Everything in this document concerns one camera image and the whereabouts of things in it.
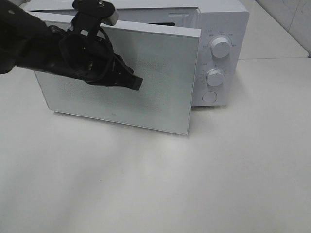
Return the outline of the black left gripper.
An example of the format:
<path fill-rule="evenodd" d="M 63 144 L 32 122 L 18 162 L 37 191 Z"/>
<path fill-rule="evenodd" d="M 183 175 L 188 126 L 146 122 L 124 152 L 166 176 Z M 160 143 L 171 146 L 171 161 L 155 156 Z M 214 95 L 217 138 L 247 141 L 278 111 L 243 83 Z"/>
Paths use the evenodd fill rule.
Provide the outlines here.
<path fill-rule="evenodd" d="M 39 70 L 65 76 L 94 86 L 126 87 L 139 91 L 143 79 L 114 53 L 106 33 L 88 37 L 69 29 L 47 26 L 34 30 L 34 38 L 41 44 L 43 57 Z"/>

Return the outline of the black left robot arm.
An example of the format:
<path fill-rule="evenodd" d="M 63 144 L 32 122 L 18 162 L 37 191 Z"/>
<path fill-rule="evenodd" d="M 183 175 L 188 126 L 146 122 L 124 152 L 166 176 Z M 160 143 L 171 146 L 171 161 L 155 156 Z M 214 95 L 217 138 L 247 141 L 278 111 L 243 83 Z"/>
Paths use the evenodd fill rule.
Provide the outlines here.
<path fill-rule="evenodd" d="M 75 0 L 66 30 L 47 25 L 8 0 L 0 3 L 0 72 L 14 67 L 61 75 L 89 85 L 138 91 L 143 79 L 114 52 L 101 24 L 118 21 L 115 6 L 103 0 Z"/>

